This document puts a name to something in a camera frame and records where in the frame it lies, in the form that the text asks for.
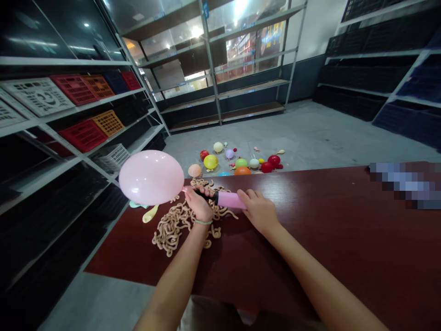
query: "purple balloon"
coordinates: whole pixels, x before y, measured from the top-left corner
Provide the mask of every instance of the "purple balloon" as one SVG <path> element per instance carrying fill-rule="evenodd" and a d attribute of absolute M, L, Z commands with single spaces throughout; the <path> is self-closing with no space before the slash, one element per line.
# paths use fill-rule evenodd
<path fill-rule="evenodd" d="M 232 149 L 227 149 L 225 152 L 225 156 L 227 159 L 232 159 L 234 157 L 234 151 Z"/>
<path fill-rule="evenodd" d="M 119 186 L 127 198 L 140 205 L 160 205 L 181 192 L 184 171 L 171 155 L 146 150 L 123 164 Z"/>

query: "orange balloon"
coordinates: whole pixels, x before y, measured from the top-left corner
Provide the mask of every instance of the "orange balloon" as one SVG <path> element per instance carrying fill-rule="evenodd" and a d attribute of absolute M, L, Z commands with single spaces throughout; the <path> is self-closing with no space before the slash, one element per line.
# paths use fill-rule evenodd
<path fill-rule="evenodd" d="M 251 170 L 247 167 L 238 167 L 234 171 L 234 175 L 251 175 Z"/>

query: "tangled balloon string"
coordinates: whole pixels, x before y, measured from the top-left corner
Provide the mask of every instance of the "tangled balloon string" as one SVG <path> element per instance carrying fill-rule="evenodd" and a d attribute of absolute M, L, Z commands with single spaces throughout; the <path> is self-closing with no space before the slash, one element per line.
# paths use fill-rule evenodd
<path fill-rule="evenodd" d="M 201 178 L 193 178 L 191 181 L 191 185 L 193 187 L 204 186 L 205 189 L 208 189 L 213 193 L 216 191 L 231 192 L 230 190 L 225 190 L 223 186 L 213 188 L 215 184 L 213 180 L 211 180 L 211 185 L 208 184 L 208 181 Z M 170 203 L 173 203 L 178 199 L 179 196 L 176 196 L 170 201 Z M 208 200 L 208 202 L 213 210 L 213 221 L 219 221 L 222 216 L 227 214 L 231 214 L 235 219 L 239 219 L 232 211 L 227 210 L 227 207 L 221 208 L 215 205 L 214 201 L 211 199 Z M 177 205 L 171 207 L 169 212 L 165 214 L 159 221 L 158 233 L 155 231 L 152 243 L 157 245 L 160 250 L 164 249 L 167 252 L 167 256 L 171 257 L 173 255 L 173 251 L 178 248 L 179 237 L 182 235 L 181 230 L 187 228 L 188 231 L 191 231 L 195 220 L 196 217 L 194 212 L 189 206 L 187 206 L 187 202 L 184 201 L 183 203 L 178 203 Z M 211 224 L 211 229 L 208 231 L 207 237 L 205 238 L 204 248 L 211 247 L 211 240 L 208 239 L 209 235 L 212 235 L 212 237 L 215 239 L 220 238 L 221 228 L 215 228 L 213 223 Z"/>

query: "yellow balloon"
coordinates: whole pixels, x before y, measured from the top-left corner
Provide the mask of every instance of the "yellow balloon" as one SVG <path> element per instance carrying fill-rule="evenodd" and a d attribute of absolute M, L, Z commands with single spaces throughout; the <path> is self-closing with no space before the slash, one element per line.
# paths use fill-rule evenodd
<path fill-rule="evenodd" d="M 217 157 L 215 157 L 214 155 L 207 155 L 204 159 L 204 166 L 207 169 L 214 169 L 217 167 Z"/>

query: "green balloon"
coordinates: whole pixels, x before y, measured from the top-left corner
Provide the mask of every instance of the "green balloon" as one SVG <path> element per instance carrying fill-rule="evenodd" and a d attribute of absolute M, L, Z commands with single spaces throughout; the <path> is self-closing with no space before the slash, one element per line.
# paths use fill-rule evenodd
<path fill-rule="evenodd" d="M 248 162 L 246 161 L 246 159 L 238 159 L 236 161 L 236 168 L 240 167 L 240 166 L 247 166 Z"/>

